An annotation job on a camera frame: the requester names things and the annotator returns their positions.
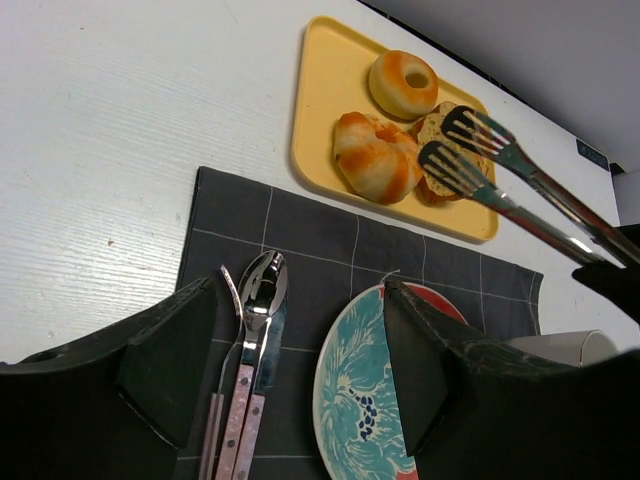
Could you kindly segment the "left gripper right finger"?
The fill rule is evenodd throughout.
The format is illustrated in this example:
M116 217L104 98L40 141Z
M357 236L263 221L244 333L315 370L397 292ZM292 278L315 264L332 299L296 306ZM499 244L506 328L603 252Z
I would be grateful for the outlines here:
M401 427L422 479L635 479L639 354L572 367L384 289Z

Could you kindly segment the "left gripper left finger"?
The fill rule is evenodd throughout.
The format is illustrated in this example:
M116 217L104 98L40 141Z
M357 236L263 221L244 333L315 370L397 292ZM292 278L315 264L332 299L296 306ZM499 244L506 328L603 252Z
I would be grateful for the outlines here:
M1 365L4 479L170 479L198 407L212 279L75 341Z

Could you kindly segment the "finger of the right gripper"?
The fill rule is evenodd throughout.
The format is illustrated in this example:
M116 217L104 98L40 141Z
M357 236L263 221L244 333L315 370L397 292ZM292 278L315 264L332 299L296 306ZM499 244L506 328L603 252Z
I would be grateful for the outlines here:
M581 265L572 277L592 291L607 298L636 323L639 323L639 264L625 268L617 267L587 248L572 243L572 260Z

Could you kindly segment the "striped round bun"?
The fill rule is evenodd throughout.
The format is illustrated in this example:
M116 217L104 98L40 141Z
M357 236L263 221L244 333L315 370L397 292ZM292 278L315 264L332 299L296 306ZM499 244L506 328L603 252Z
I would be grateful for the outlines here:
M380 204L402 201L423 179L419 148L395 124L361 112L348 112L334 130L334 156L351 188Z

